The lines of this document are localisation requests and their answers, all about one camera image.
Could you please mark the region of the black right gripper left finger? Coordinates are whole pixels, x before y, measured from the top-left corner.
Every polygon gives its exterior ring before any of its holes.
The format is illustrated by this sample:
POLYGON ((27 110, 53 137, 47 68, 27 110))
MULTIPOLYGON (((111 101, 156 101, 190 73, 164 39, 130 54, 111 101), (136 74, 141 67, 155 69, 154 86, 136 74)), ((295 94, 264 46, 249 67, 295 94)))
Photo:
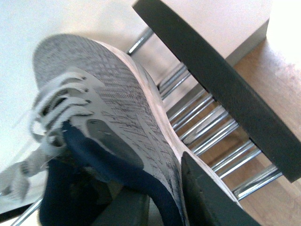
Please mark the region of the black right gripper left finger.
POLYGON ((146 226, 149 217, 150 198, 145 194, 117 183, 106 184, 100 193, 100 201, 108 206, 91 224, 93 226, 146 226))

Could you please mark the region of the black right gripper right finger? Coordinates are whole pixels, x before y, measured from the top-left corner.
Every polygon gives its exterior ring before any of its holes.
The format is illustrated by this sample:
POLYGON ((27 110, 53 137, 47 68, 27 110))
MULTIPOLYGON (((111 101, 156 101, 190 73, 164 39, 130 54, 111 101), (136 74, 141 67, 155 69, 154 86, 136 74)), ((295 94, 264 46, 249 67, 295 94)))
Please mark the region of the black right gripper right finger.
POLYGON ((185 152, 182 156, 182 186, 192 226, 258 226, 214 180, 185 152))

